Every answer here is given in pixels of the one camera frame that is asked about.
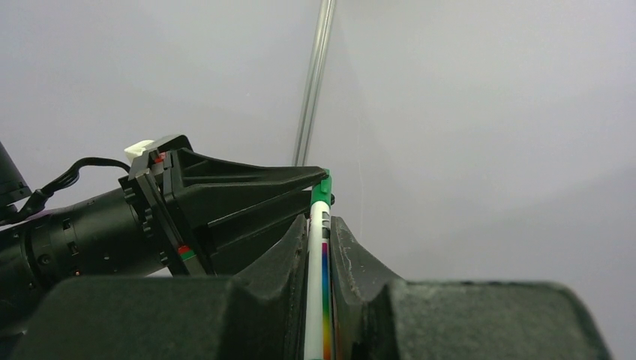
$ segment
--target rainbow-colored stripe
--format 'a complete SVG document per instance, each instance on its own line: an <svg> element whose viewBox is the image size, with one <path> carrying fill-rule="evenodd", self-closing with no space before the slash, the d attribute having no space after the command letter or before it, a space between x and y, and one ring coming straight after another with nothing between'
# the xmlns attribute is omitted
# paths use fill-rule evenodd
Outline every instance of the rainbow-colored stripe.
<svg viewBox="0 0 636 360"><path fill-rule="evenodd" d="M322 243L322 358L332 358L331 284L329 281L329 244Z"/></svg>

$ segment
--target black plastic mount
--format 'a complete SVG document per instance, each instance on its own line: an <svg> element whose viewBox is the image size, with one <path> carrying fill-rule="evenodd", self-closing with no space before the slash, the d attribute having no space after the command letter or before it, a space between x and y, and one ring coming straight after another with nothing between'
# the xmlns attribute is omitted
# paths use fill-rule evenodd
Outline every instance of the black plastic mount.
<svg viewBox="0 0 636 360"><path fill-rule="evenodd" d="M12 359L301 359L306 252L298 216L233 277L67 281ZM331 271L335 359L610 358L586 308L562 286L408 282L339 217Z"/></svg>
<svg viewBox="0 0 636 360"><path fill-rule="evenodd" d="M234 275L309 213L317 166L262 167L206 157L169 136L120 179L148 242L173 275Z"/></svg>
<svg viewBox="0 0 636 360"><path fill-rule="evenodd" d="M13 203L29 195L29 186L0 142L0 221L16 212Z"/></svg>

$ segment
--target black cable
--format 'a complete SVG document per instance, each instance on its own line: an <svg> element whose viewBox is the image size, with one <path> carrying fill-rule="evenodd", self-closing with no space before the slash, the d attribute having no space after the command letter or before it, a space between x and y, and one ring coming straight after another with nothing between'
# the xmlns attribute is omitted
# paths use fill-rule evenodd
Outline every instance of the black cable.
<svg viewBox="0 0 636 360"><path fill-rule="evenodd" d="M58 176L58 178L44 185L41 189L34 191L20 211L13 217L0 221L0 226L19 223L44 210L47 200L52 197L56 191L68 188L80 179L80 169L83 167L120 167L126 170L126 173L131 171L130 166L119 160L107 159L105 157L84 157L83 159L79 159L68 170Z"/></svg>

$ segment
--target green marking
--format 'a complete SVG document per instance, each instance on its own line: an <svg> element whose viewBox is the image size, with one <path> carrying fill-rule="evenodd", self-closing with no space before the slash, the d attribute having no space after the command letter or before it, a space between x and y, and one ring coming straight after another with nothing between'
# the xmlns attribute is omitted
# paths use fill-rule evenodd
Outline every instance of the green marking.
<svg viewBox="0 0 636 360"><path fill-rule="evenodd" d="M191 257L194 257L194 250L188 250L181 254L181 259L184 261L190 259Z"/></svg>
<svg viewBox="0 0 636 360"><path fill-rule="evenodd" d="M313 187L311 190L311 205L313 205L316 201L322 201L325 204L331 206L332 205L332 176L329 175L328 178L322 180L320 184Z"/></svg>

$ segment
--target black cylindrical motor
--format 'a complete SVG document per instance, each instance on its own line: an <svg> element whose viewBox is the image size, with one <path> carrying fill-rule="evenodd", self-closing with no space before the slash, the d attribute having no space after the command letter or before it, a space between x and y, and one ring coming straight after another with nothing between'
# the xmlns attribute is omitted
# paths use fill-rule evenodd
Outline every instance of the black cylindrical motor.
<svg viewBox="0 0 636 360"><path fill-rule="evenodd" d="M164 266L122 189L0 232L0 336L24 329L44 294L80 275L147 275Z"/></svg>
<svg viewBox="0 0 636 360"><path fill-rule="evenodd" d="M16 211L13 203L29 195L31 190L0 142L0 221Z"/></svg>

